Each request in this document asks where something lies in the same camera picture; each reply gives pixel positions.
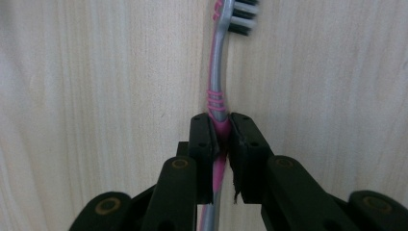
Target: light wood surface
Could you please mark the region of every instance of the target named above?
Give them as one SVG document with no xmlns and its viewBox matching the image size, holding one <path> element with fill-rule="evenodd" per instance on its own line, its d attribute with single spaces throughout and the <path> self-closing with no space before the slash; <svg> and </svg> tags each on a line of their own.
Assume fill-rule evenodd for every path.
<svg viewBox="0 0 408 231">
<path fill-rule="evenodd" d="M 213 1 L 0 1 L 0 230 L 66 230 L 157 181 L 205 112 Z M 231 111 L 330 193 L 408 206 L 408 1 L 262 1 L 225 52 Z M 233 204 L 220 230 L 265 230 Z"/>
</svg>

